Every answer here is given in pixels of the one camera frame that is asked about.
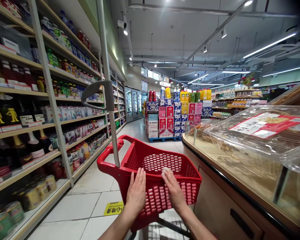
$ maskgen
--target can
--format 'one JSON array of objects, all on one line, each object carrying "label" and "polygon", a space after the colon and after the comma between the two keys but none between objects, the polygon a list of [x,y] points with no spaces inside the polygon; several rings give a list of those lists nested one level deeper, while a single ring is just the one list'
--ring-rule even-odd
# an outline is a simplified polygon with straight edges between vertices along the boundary
[{"label": "can", "polygon": [[15,226],[21,223],[24,219],[24,212],[21,203],[18,201],[12,202],[5,207],[5,211],[10,216],[10,221]]},{"label": "can", "polygon": [[53,192],[57,189],[56,180],[53,175],[47,176],[45,182],[50,192]]},{"label": "can", "polygon": [[25,210],[35,209],[40,204],[40,196],[36,188],[30,188],[26,192],[20,192]]},{"label": "can", "polygon": [[41,201],[45,200],[49,196],[49,189],[45,181],[38,182],[36,189]]},{"label": "can", "polygon": [[4,239],[13,230],[8,213],[0,213],[0,239]]}]

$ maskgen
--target tiled floor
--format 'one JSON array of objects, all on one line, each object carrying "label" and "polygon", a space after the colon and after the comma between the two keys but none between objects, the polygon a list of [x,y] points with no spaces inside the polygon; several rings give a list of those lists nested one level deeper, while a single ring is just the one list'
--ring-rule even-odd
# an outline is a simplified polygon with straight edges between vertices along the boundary
[{"label": "tiled floor", "polygon": [[[156,148],[183,153],[183,145],[180,141],[149,143],[142,119],[126,124],[118,136],[123,134],[135,137]],[[124,140],[124,145],[119,151],[121,161],[129,146],[130,143]],[[114,163],[113,154],[109,155],[106,161]],[[96,240],[116,219],[117,215],[103,216],[107,203],[116,201],[122,201],[117,181],[110,175],[102,173],[95,161],[46,216],[29,240]],[[173,209],[160,214],[160,217],[186,229]],[[188,238],[158,223],[152,223],[146,229],[138,231],[135,239],[187,240]]]}]

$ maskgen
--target shopping basket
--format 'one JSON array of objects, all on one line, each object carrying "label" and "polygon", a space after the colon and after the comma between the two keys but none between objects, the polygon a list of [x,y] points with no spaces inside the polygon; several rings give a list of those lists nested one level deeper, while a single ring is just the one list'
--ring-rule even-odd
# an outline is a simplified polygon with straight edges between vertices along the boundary
[{"label": "shopping basket", "polygon": [[135,172],[134,176],[136,176],[139,167],[145,169],[146,205],[132,225],[131,232],[135,233],[152,222],[161,224],[163,220],[159,218],[159,213],[172,207],[168,188],[161,176],[164,167],[173,171],[187,204],[196,203],[202,177],[185,155],[151,147],[128,135],[122,135],[118,138],[118,151],[124,145],[124,139],[131,142],[131,146],[123,157],[120,168],[116,167],[115,164],[105,162],[107,156],[113,153],[112,144],[107,146],[98,157],[97,164],[100,171],[117,180],[124,204],[126,204],[132,171]]}]

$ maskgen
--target security camera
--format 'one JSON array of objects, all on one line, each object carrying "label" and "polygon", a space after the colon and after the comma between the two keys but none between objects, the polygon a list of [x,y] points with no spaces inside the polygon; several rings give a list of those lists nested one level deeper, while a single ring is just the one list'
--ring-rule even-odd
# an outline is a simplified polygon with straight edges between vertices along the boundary
[{"label": "security camera", "polygon": [[127,24],[125,22],[120,21],[120,20],[118,20],[118,26],[121,27],[122,29],[127,28]]}]

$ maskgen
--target yellow floor sticker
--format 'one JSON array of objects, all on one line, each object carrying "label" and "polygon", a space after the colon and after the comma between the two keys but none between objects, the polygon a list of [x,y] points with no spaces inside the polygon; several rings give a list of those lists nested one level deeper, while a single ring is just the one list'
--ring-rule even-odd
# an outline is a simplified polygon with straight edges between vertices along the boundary
[{"label": "yellow floor sticker", "polygon": [[106,209],[104,210],[104,216],[120,214],[123,210],[123,202],[111,202],[108,203]]}]

